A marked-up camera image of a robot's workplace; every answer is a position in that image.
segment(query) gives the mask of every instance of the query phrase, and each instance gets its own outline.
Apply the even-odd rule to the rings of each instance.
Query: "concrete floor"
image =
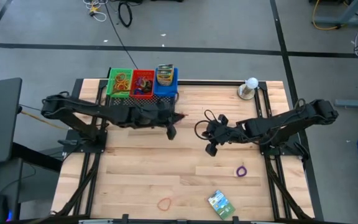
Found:
[[[5,2],[0,0],[0,10]],[[117,2],[110,4],[117,8]],[[313,6],[307,0],[276,0],[276,4],[288,51],[352,53],[351,40],[358,27],[316,30],[310,24]],[[318,14],[336,15],[344,9],[342,4],[323,5]],[[275,55],[261,52],[254,55],[218,50],[215,53],[131,51],[139,68],[174,63],[180,68],[180,78],[281,80],[290,100],[269,0],[185,0],[183,3],[145,0],[132,10],[131,27],[117,26],[126,46],[275,52]],[[110,11],[117,22],[116,15]],[[76,78],[105,77],[109,67],[134,67],[128,55],[120,50],[58,49],[58,45],[120,46],[110,23],[87,16],[80,0],[13,0],[0,21],[1,43],[21,44],[21,49],[0,47],[0,79],[21,77],[20,103],[36,108],[41,107],[41,99],[48,95],[71,91]],[[54,49],[28,49],[31,46],[26,44],[52,45]],[[337,98],[358,100],[357,58],[290,57],[289,60],[299,98],[307,101],[324,98],[331,102]],[[314,126],[306,132],[324,219],[358,223],[358,110],[338,108],[338,112],[340,116],[333,125]],[[58,147],[57,140],[65,138],[65,134],[19,115],[14,139],[43,151]],[[46,215],[57,177],[37,169],[36,176],[24,181],[21,201],[31,202],[23,203],[22,218]]]

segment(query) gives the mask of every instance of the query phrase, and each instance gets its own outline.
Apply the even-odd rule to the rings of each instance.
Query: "green basket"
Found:
[[[132,74],[132,69],[112,68],[106,94],[113,98],[128,98],[131,93]]]

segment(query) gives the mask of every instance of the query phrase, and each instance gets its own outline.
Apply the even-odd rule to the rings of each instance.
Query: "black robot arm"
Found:
[[[167,136],[170,140],[176,135],[173,125],[185,117],[183,114],[175,113],[174,108],[164,101],[153,105],[102,106],[71,97],[67,92],[61,92],[46,97],[42,103],[44,104],[41,110],[42,116],[59,119],[87,139],[96,137],[97,127],[84,123],[73,113],[106,119],[120,128],[167,128]]]
[[[227,126],[229,120],[223,114],[214,120],[207,117],[208,120],[199,121],[196,124],[195,131],[200,123],[208,123],[206,131],[198,137],[210,142],[206,147],[206,152],[215,156],[218,144],[253,142],[258,145],[277,146],[288,141],[290,136],[313,124],[332,124],[337,116],[338,113],[330,102],[314,100],[270,118],[251,118],[238,121],[235,127]]]

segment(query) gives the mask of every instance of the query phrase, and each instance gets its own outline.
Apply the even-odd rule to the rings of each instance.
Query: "wooden table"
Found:
[[[83,80],[80,98],[95,102],[98,79]],[[288,111],[282,82],[267,82],[273,115]],[[121,218],[128,213],[136,219],[220,220],[207,198],[220,190],[232,202],[240,220],[273,220],[264,158],[255,144],[225,144],[216,157],[205,151],[207,141],[198,139],[194,125],[204,119],[204,110],[225,114],[229,125],[257,117],[255,101],[241,100],[236,86],[180,85],[176,111],[188,116],[176,124],[177,135],[169,141],[163,128],[121,129],[108,126],[108,142],[101,156],[92,218]],[[79,114],[83,121],[91,118]],[[205,126],[200,125],[199,133]],[[73,153],[62,167],[52,210],[59,211],[78,186],[84,154]],[[245,177],[236,169],[247,167]],[[309,216],[313,215],[302,162],[295,156],[282,156],[287,189]],[[87,190],[81,212],[85,210]],[[283,203],[276,188],[281,217]],[[157,203],[172,200],[164,212]]]

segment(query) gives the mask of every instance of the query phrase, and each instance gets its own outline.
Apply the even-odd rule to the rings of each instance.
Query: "white light bulb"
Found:
[[[247,88],[254,89],[258,87],[258,79],[252,77],[247,80]]]

